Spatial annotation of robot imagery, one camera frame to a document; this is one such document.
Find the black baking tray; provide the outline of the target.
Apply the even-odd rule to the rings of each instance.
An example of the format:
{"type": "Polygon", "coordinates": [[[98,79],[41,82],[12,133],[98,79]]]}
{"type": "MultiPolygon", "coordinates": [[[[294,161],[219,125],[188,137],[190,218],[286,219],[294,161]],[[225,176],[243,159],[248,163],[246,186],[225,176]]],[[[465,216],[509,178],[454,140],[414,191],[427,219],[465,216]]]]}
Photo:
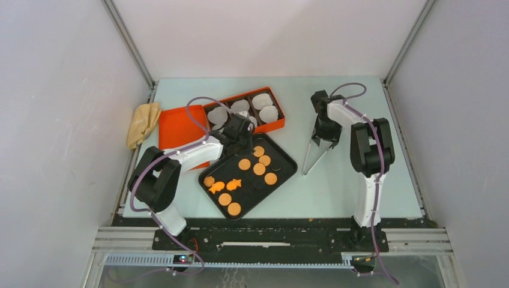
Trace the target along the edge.
{"type": "Polygon", "coordinates": [[[236,221],[245,216],[246,213],[250,212],[255,206],[265,200],[270,194],[276,191],[282,186],[287,180],[289,180],[297,172],[297,163],[295,160],[277,144],[269,135],[265,133],[258,133],[253,136],[253,148],[255,146],[262,146],[265,149],[265,154],[271,157],[271,164],[273,162],[279,162],[282,166],[280,171],[272,171],[270,166],[266,166],[267,173],[275,173],[278,177],[277,183],[274,185],[267,185],[262,190],[255,190],[252,194],[244,194],[241,192],[241,187],[234,191],[227,191],[226,187],[224,190],[211,194],[209,187],[204,186],[203,179],[207,176],[212,176],[215,182],[222,181],[227,184],[233,179],[241,179],[242,185],[248,182],[253,183],[256,179],[264,180],[264,175],[258,176],[253,173],[253,166],[259,162],[259,158],[253,155],[253,150],[250,154],[243,155],[231,155],[223,157],[217,160],[209,168],[205,169],[198,177],[198,183],[203,191],[212,200],[213,204],[220,210],[225,218],[236,221]],[[247,158],[251,161],[251,168],[243,171],[238,168],[239,160],[247,158]],[[237,217],[232,217],[227,212],[227,206],[221,206],[218,203],[218,197],[221,193],[229,193],[232,196],[232,202],[237,202],[241,205],[242,211],[237,217]]]}

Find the orange cookie box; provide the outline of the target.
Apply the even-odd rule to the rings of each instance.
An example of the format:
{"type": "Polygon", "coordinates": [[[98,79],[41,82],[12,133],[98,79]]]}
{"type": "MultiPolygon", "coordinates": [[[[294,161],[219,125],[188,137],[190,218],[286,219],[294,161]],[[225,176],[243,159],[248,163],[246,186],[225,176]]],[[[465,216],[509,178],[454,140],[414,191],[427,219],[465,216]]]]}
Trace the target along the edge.
{"type": "Polygon", "coordinates": [[[270,87],[248,91],[220,102],[203,106],[205,119],[211,130],[223,128],[232,113],[248,118],[254,125],[255,133],[269,133],[285,126],[285,114],[270,87]]]}

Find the silver metal tongs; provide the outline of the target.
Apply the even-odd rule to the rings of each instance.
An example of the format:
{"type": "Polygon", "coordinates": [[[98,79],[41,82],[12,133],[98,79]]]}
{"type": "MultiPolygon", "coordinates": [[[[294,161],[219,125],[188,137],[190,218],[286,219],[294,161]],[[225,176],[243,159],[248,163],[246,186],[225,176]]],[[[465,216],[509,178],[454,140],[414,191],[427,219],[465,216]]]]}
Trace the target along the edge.
{"type": "Polygon", "coordinates": [[[304,157],[304,163],[302,168],[302,175],[306,176],[309,172],[315,168],[318,162],[323,159],[325,154],[331,149],[332,142],[325,140],[310,140],[306,156],[304,157]]]}

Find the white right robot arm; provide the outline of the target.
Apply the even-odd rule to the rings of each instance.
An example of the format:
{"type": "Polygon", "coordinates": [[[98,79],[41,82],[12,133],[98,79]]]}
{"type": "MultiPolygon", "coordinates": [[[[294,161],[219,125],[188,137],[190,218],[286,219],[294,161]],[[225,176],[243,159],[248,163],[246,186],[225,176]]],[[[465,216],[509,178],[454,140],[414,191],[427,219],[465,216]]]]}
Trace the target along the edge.
{"type": "Polygon", "coordinates": [[[342,134],[350,133],[350,161],[362,181],[354,213],[360,228],[351,231],[349,243],[355,250],[364,251],[373,243],[372,233],[364,227],[381,221],[378,209],[382,184],[395,160],[390,123],[385,118],[369,119],[341,95],[329,96],[324,90],[316,91],[310,100],[316,113],[310,143],[319,146],[327,142],[331,150],[342,134]]]}

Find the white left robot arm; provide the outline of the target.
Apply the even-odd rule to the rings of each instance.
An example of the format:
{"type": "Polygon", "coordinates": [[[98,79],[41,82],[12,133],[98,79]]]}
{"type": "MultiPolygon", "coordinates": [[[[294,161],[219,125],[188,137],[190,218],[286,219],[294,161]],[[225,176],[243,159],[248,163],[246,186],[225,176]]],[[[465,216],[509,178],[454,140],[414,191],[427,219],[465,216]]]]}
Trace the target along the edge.
{"type": "Polygon", "coordinates": [[[193,143],[165,151],[155,146],[148,148],[128,183],[131,210],[147,212],[167,233],[167,243],[176,250],[184,249],[190,234],[184,230],[186,220],[173,202],[179,177],[205,162],[251,149],[254,130],[248,117],[234,113],[221,131],[208,132],[193,143]]]}

